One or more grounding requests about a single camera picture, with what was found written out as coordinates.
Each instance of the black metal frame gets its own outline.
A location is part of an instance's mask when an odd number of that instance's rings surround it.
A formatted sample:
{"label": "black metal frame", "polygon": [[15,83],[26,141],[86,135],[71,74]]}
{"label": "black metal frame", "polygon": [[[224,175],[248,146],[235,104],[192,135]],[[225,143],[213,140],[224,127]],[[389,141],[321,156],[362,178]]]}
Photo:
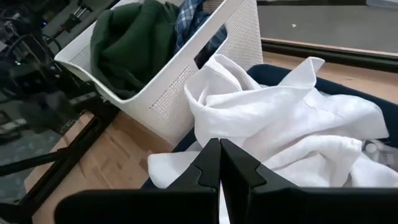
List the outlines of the black metal frame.
{"label": "black metal frame", "polygon": [[365,6],[366,0],[257,0],[258,6]]}
{"label": "black metal frame", "polygon": [[261,40],[262,50],[294,57],[320,57],[327,62],[398,73],[398,57],[349,50],[328,49],[304,44],[291,44],[274,40]]}
{"label": "black metal frame", "polygon": [[4,176],[53,162],[50,169],[17,205],[0,203],[0,217],[5,221],[20,224],[32,223],[32,215],[57,188],[119,112],[117,107],[108,101],[104,102],[99,96],[85,101],[75,108],[80,114],[89,111],[94,117],[69,146],[61,148],[57,152],[0,166],[0,176]]}

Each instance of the metal rod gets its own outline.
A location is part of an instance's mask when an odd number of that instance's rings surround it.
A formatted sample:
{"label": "metal rod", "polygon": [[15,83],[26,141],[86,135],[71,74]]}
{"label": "metal rod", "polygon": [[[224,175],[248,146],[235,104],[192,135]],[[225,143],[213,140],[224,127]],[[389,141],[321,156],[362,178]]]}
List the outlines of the metal rod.
{"label": "metal rod", "polygon": [[37,156],[30,159],[25,159],[23,161],[13,162],[12,164],[0,166],[0,177],[4,177],[5,175],[13,174],[29,168],[48,164],[49,162],[63,159],[66,155],[64,153],[64,150],[67,149],[59,149],[57,152],[51,152],[46,155]]}

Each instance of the black leg of stand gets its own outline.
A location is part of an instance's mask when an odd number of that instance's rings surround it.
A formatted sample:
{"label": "black leg of stand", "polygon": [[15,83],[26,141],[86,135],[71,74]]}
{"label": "black leg of stand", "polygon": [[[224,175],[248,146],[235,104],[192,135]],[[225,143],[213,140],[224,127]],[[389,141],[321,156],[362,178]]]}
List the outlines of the black leg of stand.
{"label": "black leg of stand", "polygon": [[7,212],[0,206],[0,216],[7,222],[18,224],[32,223],[32,215],[58,187],[119,112],[117,107],[109,102],[103,103],[101,98],[87,102],[78,111],[81,110],[88,110],[95,117],[91,119],[68,147],[62,149],[65,154],[51,165],[50,169],[39,179],[19,204],[8,207],[12,208],[14,212],[7,215]]}

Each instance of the navy blue fabric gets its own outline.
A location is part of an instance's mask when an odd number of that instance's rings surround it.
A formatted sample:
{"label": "navy blue fabric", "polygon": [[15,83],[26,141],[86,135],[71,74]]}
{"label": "navy blue fabric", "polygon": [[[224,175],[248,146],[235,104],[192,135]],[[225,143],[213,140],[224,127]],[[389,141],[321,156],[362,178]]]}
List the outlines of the navy blue fabric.
{"label": "navy blue fabric", "polygon": [[[289,69],[280,68],[273,65],[255,65],[248,70],[248,74],[258,83],[274,86],[278,85],[280,81],[290,72]],[[390,134],[389,138],[381,139],[384,143],[392,146],[398,147],[398,105],[391,103],[386,100],[382,100],[375,96],[353,90],[351,88],[345,87],[343,85],[324,80],[322,78],[317,78],[317,84],[315,85],[317,90],[322,91],[327,94],[337,95],[353,95],[364,98],[365,100],[372,101],[377,104],[383,112],[384,120],[386,121],[386,126]],[[175,147],[173,152],[183,152],[196,141],[195,133],[191,130],[182,141]],[[150,179],[142,186],[142,188],[156,188]]]}

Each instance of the gray floor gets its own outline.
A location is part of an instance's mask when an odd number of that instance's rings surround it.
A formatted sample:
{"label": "gray floor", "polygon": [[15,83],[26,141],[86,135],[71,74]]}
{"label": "gray floor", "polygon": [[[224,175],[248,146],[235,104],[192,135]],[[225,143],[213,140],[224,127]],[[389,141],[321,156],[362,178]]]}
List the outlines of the gray floor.
{"label": "gray floor", "polygon": [[261,37],[398,53],[398,9],[259,6]]}

